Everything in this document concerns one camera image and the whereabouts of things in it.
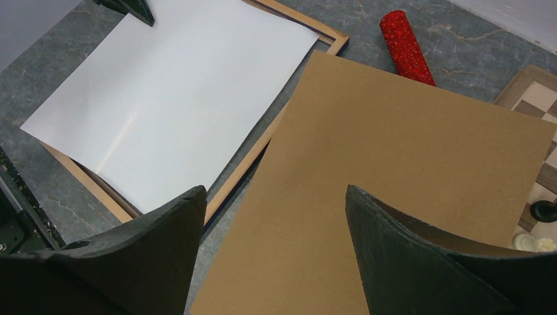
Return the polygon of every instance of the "marble surface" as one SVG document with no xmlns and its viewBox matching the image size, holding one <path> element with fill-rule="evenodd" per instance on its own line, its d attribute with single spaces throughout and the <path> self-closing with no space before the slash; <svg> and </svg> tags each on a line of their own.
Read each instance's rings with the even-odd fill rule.
<svg viewBox="0 0 557 315">
<path fill-rule="evenodd" d="M 280 0 L 279 2 L 350 35 L 343 57 L 385 71 L 395 68 L 379 28 L 387 12 L 402 9 L 422 47 L 437 86 L 486 102 L 525 65 L 557 73 L 557 56 L 446 0 Z M 0 73 L 0 146 L 20 171 L 66 242 L 119 224 L 83 186 L 19 126 L 122 19 L 88 1 L 76 7 Z M 325 50 L 326 45 L 317 44 Z M 255 139 L 288 100 L 301 69 L 270 106 L 210 189 L 213 196 Z M 205 233 L 192 279 L 188 307 L 236 213 L 250 177 Z"/>
</svg>

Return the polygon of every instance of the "white wall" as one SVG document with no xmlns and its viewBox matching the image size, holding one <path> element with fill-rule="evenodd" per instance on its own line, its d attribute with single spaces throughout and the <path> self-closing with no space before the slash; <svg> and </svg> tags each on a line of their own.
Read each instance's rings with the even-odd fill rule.
<svg viewBox="0 0 557 315">
<path fill-rule="evenodd" d="M 0 72 L 81 0 L 0 0 Z"/>
<path fill-rule="evenodd" d="M 557 53 L 557 0 L 450 0 L 482 18 Z"/>
</svg>

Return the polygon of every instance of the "brown cardboard sheet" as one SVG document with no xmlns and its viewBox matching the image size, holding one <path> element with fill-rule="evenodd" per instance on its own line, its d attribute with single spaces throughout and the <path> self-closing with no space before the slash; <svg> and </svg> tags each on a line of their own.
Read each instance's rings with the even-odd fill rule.
<svg viewBox="0 0 557 315">
<path fill-rule="evenodd" d="M 314 52 L 192 314 L 368 314 L 348 184 L 506 247 L 555 129 Z"/>
</svg>

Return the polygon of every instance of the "wooden picture frame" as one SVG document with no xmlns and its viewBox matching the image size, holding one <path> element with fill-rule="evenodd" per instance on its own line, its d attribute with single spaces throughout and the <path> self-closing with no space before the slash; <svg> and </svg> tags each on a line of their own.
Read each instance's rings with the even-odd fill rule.
<svg viewBox="0 0 557 315">
<path fill-rule="evenodd" d="M 316 21 L 296 10 L 282 5 L 274 0 L 244 0 L 244 2 L 253 5 L 261 10 L 273 13 L 287 20 L 298 23 L 319 35 L 318 41 L 329 44 L 330 47 L 326 51 L 328 54 L 337 55 L 348 44 L 348 35 L 330 28 L 329 26 Z M 208 201 L 205 224 L 213 217 L 217 210 L 221 207 L 227 196 L 233 191 L 234 187 L 240 182 L 240 179 L 252 166 L 257 157 L 262 153 L 263 149 L 271 140 L 271 137 L 277 125 L 288 106 L 277 114 L 276 118 L 269 124 L 257 142 L 251 147 L 250 151 L 242 158 L 236 169 L 226 179 L 222 187 L 217 191 L 214 197 Z M 122 223 L 130 221 L 141 215 L 135 208 L 122 198 L 110 185 L 105 183 L 99 176 L 90 170 L 80 166 L 74 160 L 59 152 L 58 150 L 44 144 L 44 147 L 73 174 L 77 180 L 86 187 L 118 220 Z"/>
</svg>

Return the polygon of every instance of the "black textured surface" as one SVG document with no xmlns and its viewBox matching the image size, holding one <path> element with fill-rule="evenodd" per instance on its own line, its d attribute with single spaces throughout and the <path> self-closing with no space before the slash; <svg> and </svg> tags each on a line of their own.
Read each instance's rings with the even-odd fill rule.
<svg viewBox="0 0 557 315">
<path fill-rule="evenodd" d="M 3 287 L 10 288 L 0 314 L 182 314 L 205 209 L 198 186 L 61 251 L 0 257 L 0 270 L 9 270 Z"/>
<path fill-rule="evenodd" d="M 557 253 L 515 251 L 467 240 L 405 215 L 355 186 L 349 186 L 346 193 L 346 215 L 374 315 L 500 314 L 493 313 L 498 308 L 507 309 L 503 314 L 557 314 Z M 451 262 L 465 272 L 431 268 L 439 262 Z M 479 280 L 480 289 L 492 297 L 497 295 L 488 288 L 497 290 L 514 309 L 501 299 L 478 298 L 479 292 L 470 287 L 455 289 L 462 276 Z M 449 309 L 437 313 L 439 304 Z M 485 311 L 473 311 L 470 306 Z M 392 311 L 402 308 L 406 313 Z"/>
<path fill-rule="evenodd" d="M 514 307 L 349 186 L 346 216 L 370 313 L 497 314 Z"/>
</svg>

